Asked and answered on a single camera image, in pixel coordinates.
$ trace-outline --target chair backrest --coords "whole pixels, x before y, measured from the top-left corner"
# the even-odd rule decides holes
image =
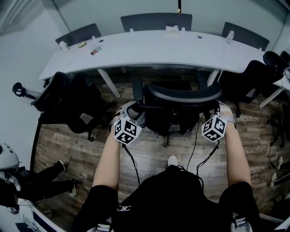
[[[269,44],[269,40],[267,40],[266,38],[246,28],[231,24],[229,22],[225,22],[222,30],[222,37],[226,38],[230,30],[233,30],[235,32],[233,40],[241,42],[243,44],[247,44],[256,49],[261,48],[262,51],[264,51]]]
[[[72,46],[82,41],[89,40],[92,36],[95,36],[96,38],[101,37],[101,33],[96,24],[90,24],[88,26],[76,29],[63,35],[62,37],[57,38],[55,41],[57,44],[64,41],[68,46]]]
[[[177,25],[179,30],[183,27],[186,31],[191,30],[192,15],[178,13],[148,13],[122,16],[121,21],[126,32],[134,31],[165,30],[166,26]]]

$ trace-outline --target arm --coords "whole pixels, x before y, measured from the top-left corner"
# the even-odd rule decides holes
[[[114,190],[118,189],[120,178],[120,142],[114,140],[114,126],[112,126],[103,153],[101,155],[92,186],[106,185]]]
[[[235,125],[231,122],[226,127],[226,145],[227,145],[227,180],[231,186],[238,182],[248,182],[251,184],[250,167],[242,146],[242,142]]]

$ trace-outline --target black t-shirt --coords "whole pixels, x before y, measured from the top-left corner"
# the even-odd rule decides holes
[[[70,232],[87,232],[111,217],[119,231],[230,231],[232,213],[245,217],[253,230],[259,211],[250,184],[227,188],[219,203],[209,201],[196,175],[170,166],[145,180],[120,205],[107,186],[91,189]]]

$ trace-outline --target white wall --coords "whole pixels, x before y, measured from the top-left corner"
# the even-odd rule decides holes
[[[24,87],[42,91],[43,82],[38,78],[59,49],[54,40],[68,32],[59,30],[41,2],[33,10],[37,14],[22,31],[0,37],[0,142],[9,144],[27,169],[40,113],[29,100],[15,96],[12,86],[21,82]],[[15,222],[20,221],[20,215],[13,216],[0,207],[3,232],[18,232]]]
[[[279,55],[282,51],[286,51],[290,54],[290,13],[287,15],[284,27],[273,48],[273,51]]]
[[[124,15],[173,12],[177,0],[54,0],[71,30],[96,23],[102,35],[123,32]],[[182,13],[192,14],[192,30],[221,35],[225,22],[247,28],[270,41],[280,34],[286,10],[275,0],[182,0]]]

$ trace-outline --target black office chair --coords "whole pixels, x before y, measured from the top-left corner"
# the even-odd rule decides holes
[[[231,24],[229,22],[225,22],[225,25],[222,30],[222,37],[226,38],[230,30],[233,30],[235,32],[233,40],[243,44],[247,44],[256,49],[261,48],[262,51],[266,49],[266,47],[270,42],[269,40],[256,34],[255,32],[252,32],[238,25]]]
[[[267,120],[267,124],[271,123],[272,126],[278,129],[277,134],[274,136],[274,140],[270,143],[270,146],[277,141],[279,136],[281,137],[281,144],[280,147],[284,147],[285,140],[284,140],[284,133],[286,135],[286,139],[290,142],[290,107],[289,105],[283,104],[283,124],[281,122],[279,114],[275,114],[272,119]]]
[[[209,119],[209,110],[218,108],[215,99],[222,94],[220,84],[216,82],[207,87],[203,77],[198,77],[198,84],[199,89],[192,91],[190,81],[153,82],[143,86],[142,78],[134,80],[133,95],[139,104],[133,110],[138,113],[145,111],[143,126],[167,136],[164,147],[169,145],[170,133],[191,131],[201,112]]]
[[[96,38],[101,37],[101,33],[96,24],[90,24],[88,26],[76,29],[63,35],[62,37],[57,38],[55,42],[59,44],[61,41],[64,41],[68,46],[73,46],[81,43],[82,41],[91,39],[92,36],[95,36]]]
[[[146,31],[146,30],[165,30],[166,26],[178,26],[179,30],[183,27],[186,31],[191,30],[192,15],[178,13],[148,13],[133,14],[122,16],[121,21],[125,32]]]
[[[31,105],[42,112],[39,123],[67,124],[74,133],[88,132],[90,141],[94,141],[92,130],[102,122],[105,110],[116,105],[106,105],[93,80],[85,74],[69,79],[57,72],[44,87],[42,93],[37,93],[16,83],[12,91],[19,97],[33,99]]]
[[[241,74],[223,72],[220,83],[222,92],[237,107],[237,117],[241,115],[239,102],[251,103],[264,89],[279,81],[288,64],[274,52],[263,55],[264,63],[252,60]]]

